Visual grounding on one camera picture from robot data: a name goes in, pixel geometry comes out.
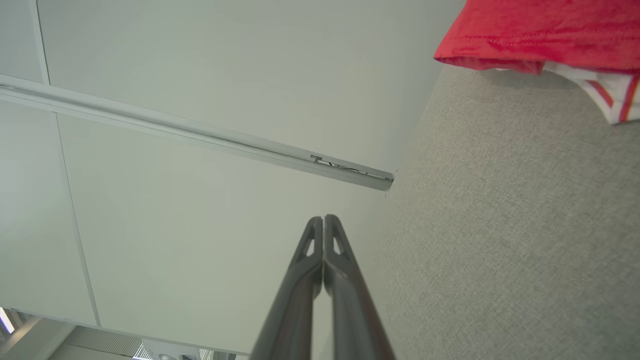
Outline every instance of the white panel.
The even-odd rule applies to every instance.
[[[38,45],[42,41],[33,22],[35,0],[0,1],[0,74],[43,82]]]
[[[0,102],[0,304],[95,325],[55,116]]]
[[[381,170],[463,0],[41,0],[51,83]]]
[[[102,326],[249,353],[307,221],[335,213],[358,254],[383,193],[60,115]],[[331,324],[315,302],[314,349]]]

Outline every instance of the red fabric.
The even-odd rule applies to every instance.
[[[640,74],[640,0],[467,0],[435,59],[539,74],[545,61]]]

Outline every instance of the striped cloth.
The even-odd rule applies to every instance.
[[[577,69],[548,61],[543,68],[578,84],[595,101],[608,123],[640,120],[640,76]]]

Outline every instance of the gray surface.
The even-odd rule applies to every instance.
[[[639,154],[563,78],[446,67],[369,281],[398,358],[639,358]]]

